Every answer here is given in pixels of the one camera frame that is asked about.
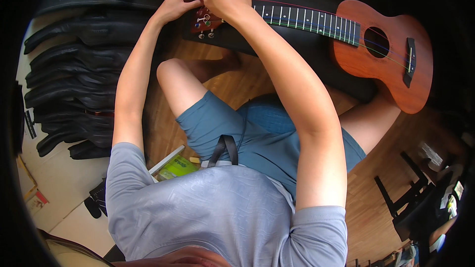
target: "headstock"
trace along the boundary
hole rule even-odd
[[[221,24],[224,23],[224,20],[213,15],[213,13],[207,9],[205,6],[200,7],[196,13],[191,17],[191,32],[199,33],[198,37],[203,39],[205,37],[204,31],[211,30],[208,33],[209,38],[214,37],[214,30]]]

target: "ukulele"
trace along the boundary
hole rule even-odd
[[[386,17],[357,0],[345,0],[336,14],[303,6],[253,5],[269,24],[317,33],[332,39],[331,58],[347,73],[375,79],[380,92],[405,113],[426,104],[432,84],[432,46],[424,27],[412,16]],[[222,23],[206,7],[192,17],[192,33],[214,37]]]

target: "ukulele neck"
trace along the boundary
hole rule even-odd
[[[347,44],[359,46],[359,23],[333,14],[305,8],[253,5],[269,24],[317,33]]]

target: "ukulele body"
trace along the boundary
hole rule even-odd
[[[382,94],[394,100],[405,113],[419,112],[429,96],[433,70],[432,46],[424,27],[412,16],[386,17],[357,0],[341,2],[336,15],[361,25],[359,43],[362,44],[355,47],[331,40],[330,54],[336,63],[349,74],[376,79]],[[369,27],[377,27],[386,35],[389,42],[388,58],[381,54],[377,58],[365,48],[368,43],[363,39],[367,39],[365,32]],[[407,38],[414,39],[417,59],[409,88],[403,82],[409,58]]]

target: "sound hole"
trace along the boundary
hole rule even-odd
[[[384,58],[389,52],[389,41],[383,30],[370,27],[364,32],[364,44],[368,52],[377,58]]]

